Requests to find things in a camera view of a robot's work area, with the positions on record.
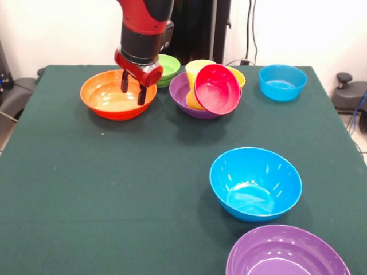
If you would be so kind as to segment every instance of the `green tablecloth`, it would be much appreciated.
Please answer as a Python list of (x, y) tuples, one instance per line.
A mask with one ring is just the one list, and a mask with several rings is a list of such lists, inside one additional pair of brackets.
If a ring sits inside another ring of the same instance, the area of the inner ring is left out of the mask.
[(299, 203), (272, 223), (328, 242), (353, 274), (367, 272), (367, 169), (311, 68), (301, 96), (265, 98), (258, 67), (234, 113), (200, 121), (159, 91), (126, 122), (79, 98), (115, 67), (50, 66), (0, 157), (0, 274), (224, 274), (249, 229), (217, 202), (209, 169), (234, 147), (273, 150), (298, 169)]

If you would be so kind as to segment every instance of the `plastic bowl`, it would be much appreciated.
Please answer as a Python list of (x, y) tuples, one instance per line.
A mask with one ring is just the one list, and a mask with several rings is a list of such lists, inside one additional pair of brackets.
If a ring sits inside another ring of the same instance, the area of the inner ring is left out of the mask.
[(262, 93), (276, 101), (296, 99), (306, 84), (306, 74), (293, 66), (271, 65), (260, 71)]
[(201, 106), (199, 102), (197, 102), (196, 97), (195, 97), (195, 91), (193, 89), (190, 90), (190, 92), (186, 96), (186, 104), (191, 109), (205, 110), (205, 108)]
[(207, 111), (226, 115), (234, 111), (241, 99), (235, 75), (220, 64), (201, 69), (195, 81), (195, 97)]
[(190, 91), (190, 84), (186, 73), (181, 73), (176, 76), (170, 84), (170, 95), (176, 102), (177, 106), (189, 116), (195, 117), (196, 119), (215, 119), (220, 117), (214, 113), (208, 111), (191, 109), (186, 103), (186, 96)]
[(190, 89), (195, 88), (195, 80), (200, 70), (205, 66), (212, 64), (215, 64), (215, 62), (207, 59), (197, 59), (186, 64), (185, 70), (186, 73), (188, 74)]
[(226, 275), (350, 275), (338, 253), (303, 229), (267, 225), (244, 234), (233, 246)]
[(253, 147), (219, 156), (210, 184), (224, 209), (245, 222), (266, 222), (289, 211), (302, 193), (294, 166), (280, 155)]
[(161, 88), (170, 85), (171, 80), (177, 75), (181, 63), (177, 58), (166, 54), (159, 55), (159, 63), (163, 67), (163, 75), (157, 86)]
[(140, 84), (131, 76), (126, 93), (121, 91), (123, 70), (110, 70), (88, 79), (80, 89), (83, 103), (97, 115), (110, 120), (124, 121), (142, 114), (157, 95), (157, 86), (147, 88), (145, 104), (138, 105)]
[(237, 82), (239, 83), (240, 89), (243, 89), (246, 84), (245, 76), (239, 70), (233, 67), (227, 66), (227, 69), (229, 69), (235, 75)]

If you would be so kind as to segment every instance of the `yellow bowl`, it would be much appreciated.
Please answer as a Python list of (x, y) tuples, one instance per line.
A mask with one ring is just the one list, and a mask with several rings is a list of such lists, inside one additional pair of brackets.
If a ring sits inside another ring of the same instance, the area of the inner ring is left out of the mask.
[(240, 89), (242, 89), (244, 85), (246, 84), (245, 76), (239, 70), (233, 67), (227, 66), (227, 69), (229, 69), (235, 75), (237, 82), (239, 83)]
[(185, 69), (188, 75), (191, 90), (194, 89), (195, 87), (195, 80), (200, 70), (204, 68), (205, 66), (208, 66), (211, 64), (215, 64), (215, 62), (211, 60), (206, 60), (206, 59), (198, 59), (198, 60), (194, 60), (194, 61), (187, 63), (187, 65), (185, 66)]
[(186, 96), (186, 104), (191, 109), (205, 110), (205, 108), (203, 106), (201, 106), (199, 104), (199, 102), (197, 102), (196, 97), (195, 97), (194, 89), (191, 89), (190, 92), (188, 93), (188, 95)]

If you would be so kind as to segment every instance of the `pink bowl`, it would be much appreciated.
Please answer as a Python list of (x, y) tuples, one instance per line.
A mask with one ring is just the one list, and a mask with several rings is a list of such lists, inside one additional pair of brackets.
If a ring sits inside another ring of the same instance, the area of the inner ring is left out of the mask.
[(235, 75), (220, 64), (205, 66), (197, 75), (195, 97), (206, 110), (217, 115), (231, 113), (241, 99)]

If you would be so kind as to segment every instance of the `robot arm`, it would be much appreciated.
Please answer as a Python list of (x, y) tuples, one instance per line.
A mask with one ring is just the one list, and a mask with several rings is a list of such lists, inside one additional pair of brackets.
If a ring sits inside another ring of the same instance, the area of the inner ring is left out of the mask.
[(116, 63), (124, 70), (122, 92), (127, 92), (131, 74), (139, 83), (138, 105), (145, 101), (146, 87), (158, 82), (163, 74), (159, 52), (169, 46), (174, 25), (171, 14), (174, 0), (118, 0), (123, 10), (121, 47), (115, 52)]

